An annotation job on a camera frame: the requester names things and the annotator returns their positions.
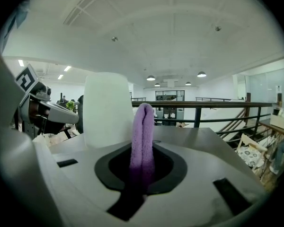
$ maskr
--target white cylinder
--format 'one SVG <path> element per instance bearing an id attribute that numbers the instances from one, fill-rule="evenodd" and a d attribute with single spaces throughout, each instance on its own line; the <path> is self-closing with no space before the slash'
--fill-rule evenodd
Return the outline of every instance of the white cylinder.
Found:
<path id="1" fill-rule="evenodd" d="M 126 77 L 109 72 L 86 78 L 83 129 L 86 146 L 101 148 L 132 138 L 133 110 Z"/>

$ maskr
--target railing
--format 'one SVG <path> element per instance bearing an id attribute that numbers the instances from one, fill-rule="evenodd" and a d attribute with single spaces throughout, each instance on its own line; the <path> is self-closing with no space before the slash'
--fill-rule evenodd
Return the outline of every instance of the railing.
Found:
<path id="1" fill-rule="evenodd" d="M 219 100 L 225 102 L 225 101 L 231 101 L 232 99 L 229 98 L 216 98 L 216 97 L 195 97 L 196 101 L 210 101 L 210 102 L 219 102 Z"/>
<path id="2" fill-rule="evenodd" d="M 146 101 L 145 97 L 132 97 L 132 101 Z"/>
<path id="3" fill-rule="evenodd" d="M 230 122 L 226 125 L 221 131 L 216 132 L 218 135 L 225 135 L 229 133 L 239 132 L 246 129 L 254 129 L 253 137 L 257 134 L 257 128 L 259 125 L 259 120 L 261 117 L 270 115 L 263 114 L 261 115 L 262 107 L 271 107 L 271 103 L 252 103 L 252 102 L 213 102 L 213 101 L 151 101 L 144 102 L 150 104 L 152 107 L 168 107 L 168 108 L 195 108 L 195 118 L 193 120 L 179 120 L 179 119 L 155 119 L 155 121 L 168 121 L 168 122 L 193 122 L 194 128 L 199 128 L 200 123 L 202 122 Z M 133 107 L 138 107 L 141 102 L 132 102 Z M 201 111 L 202 108 L 244 108 L 235 118 L 229 119 L 211 119 L 211 120 L 201 120 Z M 258 112 L 257 116 L 246 116 L 245 111 L 249 108 L 257 107 Z M 243 121 L 247 119 L 256 119 L 256 125 L 251 127 L 246 127 L 236 130 L 235 128 Z"/>

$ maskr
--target gray table surface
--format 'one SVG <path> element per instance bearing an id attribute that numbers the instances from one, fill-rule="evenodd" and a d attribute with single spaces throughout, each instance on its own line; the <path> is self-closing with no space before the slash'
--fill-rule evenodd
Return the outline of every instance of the gray table surface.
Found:
<path id="1" fill-rule="evenodd" d="M 259 178 L 238 154 L 210 128 L 155 126 L 153 140 L 212 154 L 261 184 Z M 52 154 L 81 150 L 88 150 L 85 146 L 83 134 L 50 147 Z"/>

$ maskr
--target purple cloth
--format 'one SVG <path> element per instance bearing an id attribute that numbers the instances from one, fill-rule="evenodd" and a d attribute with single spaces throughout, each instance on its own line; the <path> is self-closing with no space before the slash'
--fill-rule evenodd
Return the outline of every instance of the purple cloth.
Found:
<path id="1" fill-rule="evenodd" d="M 154 114 L 152 106 L 141 104 L 133 120 L 132 154 L 130 161 L 130 182 L 146 190 L 152 183 L 155 161 L 152 152 Z"/>

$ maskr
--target fluorescent light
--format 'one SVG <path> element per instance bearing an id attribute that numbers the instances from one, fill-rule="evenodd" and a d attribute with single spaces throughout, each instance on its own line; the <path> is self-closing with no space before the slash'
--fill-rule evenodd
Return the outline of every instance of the fluorescent light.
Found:
<path id="1" fill-rule="evenodd" d="M 201 72 L 198 73 L 197 77 L 203 78 L 203 77 L 206 77 L 206 74 L 205 74 L 204 71 L 201 71 Z"/>
<path id="2" fill-rule="evenodd" d="M 155 80 L 155 77 L 152 76 L 152 75 L 150 75 L 150 76 L 147 77 L 146 80 L 148 80 L 148 81 L 154 81 L 154 80 Z"/>
<path id="3" fill-rule="evenodd" d="M 24 66 L 23 60 L 18 60 L 18 62 L 19 62 L 19 64 L 20 64 L 20 66 Z"/>
<path id="4" fill-rule="evenodd" d="M 71 68 L 71 66 L 67 66 L 64 71 L 68 71 Z"/>

